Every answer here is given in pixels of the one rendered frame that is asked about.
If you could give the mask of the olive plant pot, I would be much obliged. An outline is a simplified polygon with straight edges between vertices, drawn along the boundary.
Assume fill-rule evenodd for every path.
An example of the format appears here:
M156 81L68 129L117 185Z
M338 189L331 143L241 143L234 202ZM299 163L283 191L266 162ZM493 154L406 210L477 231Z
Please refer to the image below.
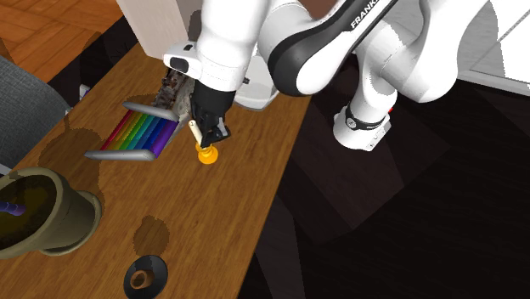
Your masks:
M62 175L43 167L1 177L0 201L26 207L18 217L0 212L0 259L30 251L68 254L86 243L102 217L95 195L74 190Z

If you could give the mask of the wooden table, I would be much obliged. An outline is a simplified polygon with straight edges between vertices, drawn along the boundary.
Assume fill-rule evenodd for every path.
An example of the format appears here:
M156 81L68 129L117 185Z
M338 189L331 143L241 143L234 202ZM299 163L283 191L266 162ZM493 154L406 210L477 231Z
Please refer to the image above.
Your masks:
M260 112L232 108L232 135L211 165L198 161L189 130L154 161L86 158L125 114L123 102L151 102L165 72L133 47L21 161L95 193L104 213L70 254L0 260L0 299L126 299L127 269L149 254L169 272L157 299L237 298L309 101L280 95Z

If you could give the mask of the grey sofa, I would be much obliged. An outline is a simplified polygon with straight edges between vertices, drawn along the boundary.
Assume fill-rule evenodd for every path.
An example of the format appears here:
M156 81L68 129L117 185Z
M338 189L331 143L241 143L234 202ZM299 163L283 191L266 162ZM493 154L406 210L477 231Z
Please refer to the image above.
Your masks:
M0 165L14 168L68 112L46 82L0 56Z

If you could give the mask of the purple plant stem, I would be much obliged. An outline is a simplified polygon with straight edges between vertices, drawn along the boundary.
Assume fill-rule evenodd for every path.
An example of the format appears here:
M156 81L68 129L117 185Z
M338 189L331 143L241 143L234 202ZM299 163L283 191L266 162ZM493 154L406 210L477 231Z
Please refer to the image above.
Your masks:
M0 201L0 212L7 212L12 216L21 216L25 213L26 207L15 203Z

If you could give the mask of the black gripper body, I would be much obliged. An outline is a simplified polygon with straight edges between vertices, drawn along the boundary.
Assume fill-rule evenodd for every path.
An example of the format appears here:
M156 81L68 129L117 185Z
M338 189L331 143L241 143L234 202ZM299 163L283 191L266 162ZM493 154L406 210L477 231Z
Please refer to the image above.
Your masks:
M234 102L235 91L218 91L196 81L191 96L192 116L199 126L216 126Z

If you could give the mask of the white wooden cabinet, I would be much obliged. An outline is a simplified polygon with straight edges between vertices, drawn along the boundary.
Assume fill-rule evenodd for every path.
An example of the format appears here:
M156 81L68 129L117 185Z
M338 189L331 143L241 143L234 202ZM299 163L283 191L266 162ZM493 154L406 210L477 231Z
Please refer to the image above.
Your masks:
M116 0L146 55L163 59L188 34L177 0Z

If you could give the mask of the dark robot stand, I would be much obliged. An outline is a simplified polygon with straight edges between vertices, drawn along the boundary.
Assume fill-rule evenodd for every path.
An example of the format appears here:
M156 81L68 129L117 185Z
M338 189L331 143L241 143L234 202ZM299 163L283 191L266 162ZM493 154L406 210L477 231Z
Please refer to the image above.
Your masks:
M370 152L340 146L314 97L238 299L443 299L433 234L451 202L442 101L400 99Z

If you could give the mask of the brown and grey rough figure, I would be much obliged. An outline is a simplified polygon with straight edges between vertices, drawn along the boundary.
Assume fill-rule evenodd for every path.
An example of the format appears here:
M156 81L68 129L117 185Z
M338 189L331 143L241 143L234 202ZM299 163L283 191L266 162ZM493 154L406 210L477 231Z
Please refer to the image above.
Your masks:
M151 103L156 108L172 111L180 120L188 122L191 118L191 95L195 88L195 79L168 68L161 80L161 87Z

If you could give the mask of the rainbow xylophone with grey rails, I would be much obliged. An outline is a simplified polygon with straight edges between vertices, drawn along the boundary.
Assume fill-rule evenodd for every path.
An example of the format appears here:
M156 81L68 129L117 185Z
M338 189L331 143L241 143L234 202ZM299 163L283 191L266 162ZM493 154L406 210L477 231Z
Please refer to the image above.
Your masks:
M187 120L185 111L124 102L127 113L98 150L84 153L99 161L153 161L170 143Z

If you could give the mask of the black disc with brown hole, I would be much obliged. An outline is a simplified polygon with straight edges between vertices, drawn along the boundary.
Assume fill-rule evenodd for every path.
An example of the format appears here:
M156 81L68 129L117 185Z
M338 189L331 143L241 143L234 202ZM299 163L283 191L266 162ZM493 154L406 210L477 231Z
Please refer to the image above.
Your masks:
M165 262L158 256L140 257L126 271L123 290L128 299L155 299L168 278Z

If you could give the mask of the cream stick with yellow knob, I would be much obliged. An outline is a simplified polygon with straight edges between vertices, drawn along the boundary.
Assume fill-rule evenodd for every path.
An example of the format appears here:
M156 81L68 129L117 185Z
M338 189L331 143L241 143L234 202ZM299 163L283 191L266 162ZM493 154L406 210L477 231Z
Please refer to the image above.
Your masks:
M199 161L205 165L211 165L216 162L218 158L218 150L213 145L207 147L201 146L202 133L195 120L189 121L189 128L196 141L195 149L197 150Z

